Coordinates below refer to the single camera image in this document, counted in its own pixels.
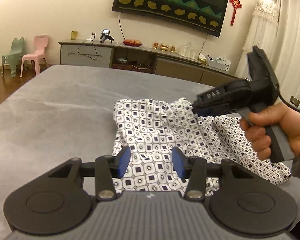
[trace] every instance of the patterned cloth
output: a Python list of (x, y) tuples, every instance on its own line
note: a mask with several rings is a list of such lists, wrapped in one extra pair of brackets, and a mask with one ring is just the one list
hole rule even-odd
[[(173, 170), (171, 149), (178, 146), (186, 156), (203, 157), (208, 163), (231, 159), (273, 184), (290, 177), (283, 163), (260, 161), (239, 126), (240, 118), (197, 117), (185, 98), (168, 104), (152, 99), (121, 99), (114, 105), (118, 131), (113, 155), (129, 145), (131, 160), (125, 176), (113, 179), (122, 190), (168, 191), (183, 195), (187, 179)], [(206, 195), (218, 190), (218, 178), (207, 178)]]

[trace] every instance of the finger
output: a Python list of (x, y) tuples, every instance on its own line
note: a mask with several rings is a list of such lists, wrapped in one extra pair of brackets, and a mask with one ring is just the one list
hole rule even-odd
[(257, 126), (266, 126), (279, 123), (287, 114), (289, 108), (283, 103), (269, 106), (260, 113), (249, 113), (250, 121)]
[(259, 160), (263, 161), (270, 158), (271, 149), (270, 147), (263, 149), (262, 151), (257, 152)]
[(259, 138), (262, 138), (266, 135), (266, 129), (260, 126), (252, 126), (248, 130), (246, 130), (246, 138), (250, 142), (254, 142)]
[(270, 136), (266, 135), (252, 143), (252, 148), (256, 152), (260, 152), (271, 145)]
[(248, 121), (245, 118), (241, 118), (241, 120), (239, 121), (241, 129), (246, 131), (250, 128), (250, 124), (248, 123)]

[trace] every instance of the chair backrest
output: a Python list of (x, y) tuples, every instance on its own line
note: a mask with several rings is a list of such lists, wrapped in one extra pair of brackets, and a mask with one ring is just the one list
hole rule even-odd
[(48, 35), (39, 35), (34, 37), (34, 47), (38, 52), (44, 53), (49, 42)]
[(11, 44), (11, 50), (12, 53), (21, 53), (24, 49), (25, 40), (23, 37), (18, 40), (17, 38), (14, 38)]

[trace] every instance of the curtain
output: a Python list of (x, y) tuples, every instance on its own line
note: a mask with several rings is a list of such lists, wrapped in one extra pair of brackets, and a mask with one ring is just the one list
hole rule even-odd
[(278, 28), (278, 14), (279, 9), (274, 1), (258, 0), (235, 73), (237, 77), (250, 78), (247, 53), (252, 51), (254, 45), (263, 49), (271, 62)]
[(300, 0), (274, 0), (279, 7), (279, 26), (272, 67), (282, 96), (300, 100)]

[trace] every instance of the child's chair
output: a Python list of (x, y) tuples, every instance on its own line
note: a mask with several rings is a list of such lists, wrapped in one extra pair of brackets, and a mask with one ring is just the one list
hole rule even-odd
[(1, 60), (1, 74), (4, 76), (4, 65), (9, 64), (11, 69), (11, 76), (16, 76), (16, 64), (19, 60), (22, 59), (22, 56), (25, 54), (25, 41), (24, 38), (21, 37), (20, 40), (14, 38), (11, 44), (11, 50), (9, 54), (3, 55)]
[(48, 35), (40, 35), (34, 37), (34, 47), (35, 52), (32, 54), (27, 54), (22, 57), (21, 62), (21, 72), (20, 77), (22, 77), (23, 65), (25, 60), (33, 60), (34, 61), (34, 68), (35, 68), (35, 75), (40, 74), (40, 62), (39, 60), (43, 58), (44, 63), (46, 64), (47, 68), (49, 67), (45, 55), (45, 48), (47, 47), (49, 42)]

